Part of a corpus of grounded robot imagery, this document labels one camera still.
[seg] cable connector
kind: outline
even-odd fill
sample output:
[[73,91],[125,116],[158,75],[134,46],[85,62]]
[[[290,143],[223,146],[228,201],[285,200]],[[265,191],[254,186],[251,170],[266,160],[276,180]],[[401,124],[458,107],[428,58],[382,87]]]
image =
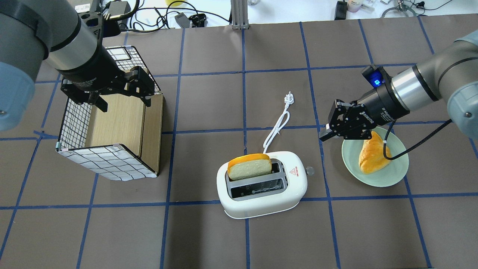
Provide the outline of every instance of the cable connector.
[[284,97],[284,103],[291,105],[294,103],[294,95],[289,92],[288,94],[285,95]]

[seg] wooden board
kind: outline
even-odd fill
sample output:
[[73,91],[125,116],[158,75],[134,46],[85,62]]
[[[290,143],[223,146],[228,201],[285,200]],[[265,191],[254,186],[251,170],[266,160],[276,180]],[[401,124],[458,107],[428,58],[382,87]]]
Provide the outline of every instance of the wooden board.
[[141,155],[144,103],[136,97],[121,94],[105,95],[108,112],[97,107],[91,110],[86,147],[123,144]]
[[163,95],[151,97],[151,107],[144,113],[143,144],[141,160],[154,171],[159,171],[159,152],[161,145],[161,126],[163,125]]

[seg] yellow object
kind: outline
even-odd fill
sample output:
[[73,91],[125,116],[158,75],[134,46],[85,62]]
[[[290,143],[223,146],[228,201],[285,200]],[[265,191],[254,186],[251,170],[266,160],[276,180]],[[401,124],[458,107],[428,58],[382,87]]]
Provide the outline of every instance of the yellow object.
[[[391,156],[390,149],[386,148],[387,156]],[[390,163],[383,156],[383,140],[378,133],[372,131],[372,139],[364,140],[358,157],[358,165],[364,174],[377,172]]]
[[271,171],[271,158],[262,153],[237,157],[228,164],[228,175],[232,181],[267,175]]
[[[172,2],[176,1],[176,0],[164,0],[166,2],[166,5],[170,5]],[[180,6],[182,3],[181,2],[177,2],[177,3],[174,3],[171,5],[171,7],[177,7],[177,6]]]

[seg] green plate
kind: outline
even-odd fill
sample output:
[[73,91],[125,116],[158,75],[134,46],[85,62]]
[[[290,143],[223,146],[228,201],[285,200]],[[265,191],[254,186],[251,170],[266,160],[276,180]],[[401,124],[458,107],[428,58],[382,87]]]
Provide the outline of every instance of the green plate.
[[[373,129],[382,139],[387,130],[377,127]],[[405,150],[405,146],[393,133],[389,134],[387,145],[390,148],[392,156],[395,156]],[[360,171],[359,155],[362,150],[363,140],[344,140],[342,143],[342,159],[350,173],[358,180],[374,187],[388,187],[400,182],[408,171],[408,154],[393,160],[384,168],[375,173],[364,174]]]

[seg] toy bread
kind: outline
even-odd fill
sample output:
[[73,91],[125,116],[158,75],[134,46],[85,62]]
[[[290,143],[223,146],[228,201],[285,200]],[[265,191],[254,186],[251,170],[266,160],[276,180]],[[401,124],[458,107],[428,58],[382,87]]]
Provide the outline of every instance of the toy bread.
[[232,181],[267,175],[271,171],[271,158],[262,153],[237,157],[228,164],[228,175]]
[[[386,149],[387,156],[391,156],[390,149]],[[383,140],[378,133],[372,131],[372,139],[364,140],[362,151],[358,157],[358,165],[364,174],[377,172],[387,166],[390,160],[383,156]]]

